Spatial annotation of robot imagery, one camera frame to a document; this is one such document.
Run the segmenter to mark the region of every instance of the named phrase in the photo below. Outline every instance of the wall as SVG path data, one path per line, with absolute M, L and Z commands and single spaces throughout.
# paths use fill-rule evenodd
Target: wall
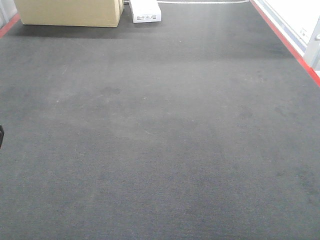
M 319 0 L 264 0 L 306 44 L 320 17 Z
M 0 28 L 17 13 L 14 0 L 0 0 Z

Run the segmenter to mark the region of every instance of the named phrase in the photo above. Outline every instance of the floor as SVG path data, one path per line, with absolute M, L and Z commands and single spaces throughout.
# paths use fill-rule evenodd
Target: floor
M 320 90 L 243 4 L 0 40 L 0 239 L 318 240 Z

